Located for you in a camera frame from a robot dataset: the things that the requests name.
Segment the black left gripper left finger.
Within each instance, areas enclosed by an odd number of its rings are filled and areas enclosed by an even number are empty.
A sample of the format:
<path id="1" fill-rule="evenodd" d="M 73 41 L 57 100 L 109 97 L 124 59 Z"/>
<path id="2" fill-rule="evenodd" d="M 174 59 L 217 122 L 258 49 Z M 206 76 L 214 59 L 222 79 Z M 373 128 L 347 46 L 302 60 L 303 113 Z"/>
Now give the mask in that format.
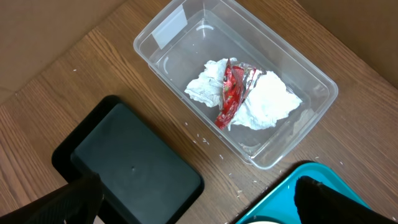
<path id="1" fill-rule="evenodd" d="M 93 223 L 104 197 L 99 175 L 86 175 L 1 217 L 1 224 Z"/>

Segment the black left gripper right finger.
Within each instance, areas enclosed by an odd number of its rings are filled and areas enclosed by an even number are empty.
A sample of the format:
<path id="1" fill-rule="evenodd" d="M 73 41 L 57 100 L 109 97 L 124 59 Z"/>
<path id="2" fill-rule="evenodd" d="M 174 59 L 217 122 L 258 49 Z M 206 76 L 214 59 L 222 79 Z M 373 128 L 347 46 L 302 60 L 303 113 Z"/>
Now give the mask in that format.
<path id="1" fill-rule="evenodd" d="M 297 180 L 294 202 L 302 224 L 395 223 L 309 176 Z"/>

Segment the white tissue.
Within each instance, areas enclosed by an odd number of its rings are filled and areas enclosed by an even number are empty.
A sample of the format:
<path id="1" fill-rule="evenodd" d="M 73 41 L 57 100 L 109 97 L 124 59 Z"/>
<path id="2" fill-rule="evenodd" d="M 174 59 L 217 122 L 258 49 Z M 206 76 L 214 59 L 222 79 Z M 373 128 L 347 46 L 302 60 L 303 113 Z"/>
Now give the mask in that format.
<path id="1" fill-rule="evenodd" d="M 220 113 L 223 75 L 228 59 L 240 62 L 236 58 L 208 61 L 198 78 L 187 85 L 185 93 L 209 108 L 217 106 Z M 288 91 L 286 84 L 274 72 L 263 72 L 265 74 L 260 76 L 256 87 L 241 105 L 231 124 L 225 128 L 231 129 L 232 125 L 245 126 L 255 131 L 273 128 L 278 120 L 287 118 L 291 111 L 300 106 L 302 100 Z"/>

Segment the red snack wrapper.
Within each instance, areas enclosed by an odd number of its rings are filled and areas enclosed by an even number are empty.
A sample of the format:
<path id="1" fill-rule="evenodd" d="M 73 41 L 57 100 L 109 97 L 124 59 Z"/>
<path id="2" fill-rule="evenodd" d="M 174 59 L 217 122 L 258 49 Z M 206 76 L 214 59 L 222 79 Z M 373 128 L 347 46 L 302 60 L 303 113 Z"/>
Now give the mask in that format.
<path id="1" fill-rule="evenodd" d="M 227 60 L 223 75 L 222 104 L 215 120 L 218 128 L 224 129 L 231 124 L 241 105 L 256 87 L 258 79 L 264 74 L 248 63 Z"/>

